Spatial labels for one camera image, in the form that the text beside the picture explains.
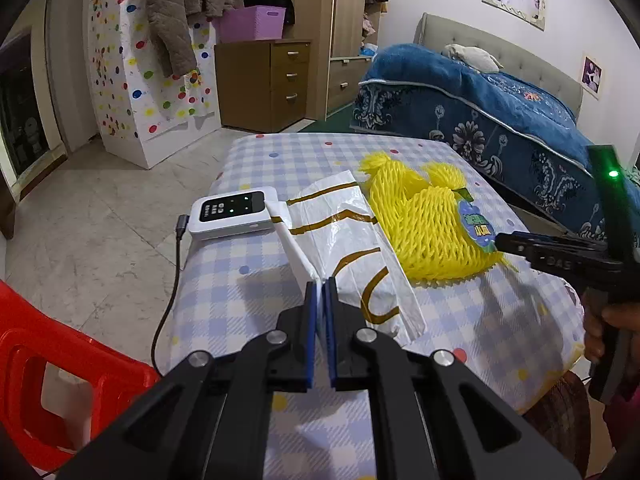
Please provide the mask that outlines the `person right hand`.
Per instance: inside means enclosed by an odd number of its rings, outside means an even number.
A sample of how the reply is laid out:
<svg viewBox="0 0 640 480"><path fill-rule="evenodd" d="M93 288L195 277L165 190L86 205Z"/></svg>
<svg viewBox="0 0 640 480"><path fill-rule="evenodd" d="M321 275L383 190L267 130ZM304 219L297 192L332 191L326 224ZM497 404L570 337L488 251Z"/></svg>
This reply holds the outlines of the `person right hand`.
<svg viewBox="0 0 640 480"><path fill-rule="evenodd" d="M591 363L597 363L604 356L603 330L605 324L620 330L629 330L632 339L628 374L637 374L639 371L639 305L620 304L619 306L604 307L602 314L595 314L592 306L595 299L596 296L594 296L594 291L591 289L587 289L582 294L582 305L585 307L585 358Z"/></svg>

